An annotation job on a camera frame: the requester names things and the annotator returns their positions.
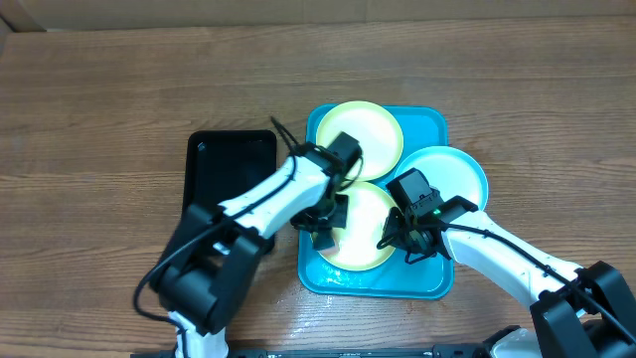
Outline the yellow-green plate bottom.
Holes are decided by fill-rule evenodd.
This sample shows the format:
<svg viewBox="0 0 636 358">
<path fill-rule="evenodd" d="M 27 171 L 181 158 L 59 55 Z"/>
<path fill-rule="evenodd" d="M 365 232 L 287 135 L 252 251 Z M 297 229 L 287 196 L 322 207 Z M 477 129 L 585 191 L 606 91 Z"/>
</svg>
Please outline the yellow-green plate bottom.
<svg viewBox="0 0 636 358">
<path fill-rule="evenodd" d="M 386 191 L 367 182 L 355 183 L 343 194 L 349 199 L 346 226 L 331 230 L 335 248 L 319 251 L 319 255 L 339 269 L 378 267 L 395 251 L 392 247 L 379 250 L 377 244 L 390 209 L 397 204 Z"/>
</svg>

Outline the light blue plate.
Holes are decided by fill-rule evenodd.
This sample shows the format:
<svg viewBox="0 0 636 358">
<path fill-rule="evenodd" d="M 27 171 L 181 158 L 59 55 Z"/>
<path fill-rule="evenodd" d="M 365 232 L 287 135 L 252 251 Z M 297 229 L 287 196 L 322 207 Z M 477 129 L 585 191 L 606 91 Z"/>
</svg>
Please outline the light blue plate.
<svg viewBox="0 0 636 358">
<path fill-rule="evenodd" d="M 408 169 L 419 170 L 443 200 L 458 195 L 484 211 L 489 184 L 481 165 L 469 154 L 450 146 L 429 146 L 411 153 L 396 170 L 396 177 Z"/>
</svg>

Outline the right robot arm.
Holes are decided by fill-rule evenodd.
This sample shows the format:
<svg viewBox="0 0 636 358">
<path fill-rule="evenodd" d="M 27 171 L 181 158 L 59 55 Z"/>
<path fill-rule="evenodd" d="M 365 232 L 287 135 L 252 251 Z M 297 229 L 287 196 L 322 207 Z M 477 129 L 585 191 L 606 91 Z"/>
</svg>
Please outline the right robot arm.
<svg viewBox="0 0 636 358">
<path fill-rule="evenodd" d="M 498 226 L 471 201 L 443 200 L 417 169 L 388 184 L 396 201 L 378 246 L 408 264 L 442 255 L 477 270 L 526 307 L 533 329 L 509 327 L 483 344 L 486 357 L 632 357 L 635 296 L 615 267 L 583 268 Z"/>
</svg>

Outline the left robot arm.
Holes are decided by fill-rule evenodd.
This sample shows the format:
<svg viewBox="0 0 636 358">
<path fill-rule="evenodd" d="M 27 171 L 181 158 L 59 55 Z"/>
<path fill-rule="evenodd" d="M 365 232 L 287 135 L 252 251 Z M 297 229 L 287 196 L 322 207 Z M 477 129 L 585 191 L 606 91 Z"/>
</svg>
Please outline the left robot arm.
<svg viewBox="0 0 636 358">
<path fill-rule="evenodd" d="M 192 204 L 159 262 L 141 280 L 176 329 L 176 357 L 225 357 L 225 328 L 243 303 L 262 256 L 285 224 L 314 233 L 320 250 L 347 222 L 347 174 L 362 158 L 341 132 L 326 147 L 295 144 L 283 166 L 249 191 L 206 210 Z"/>
</svg>

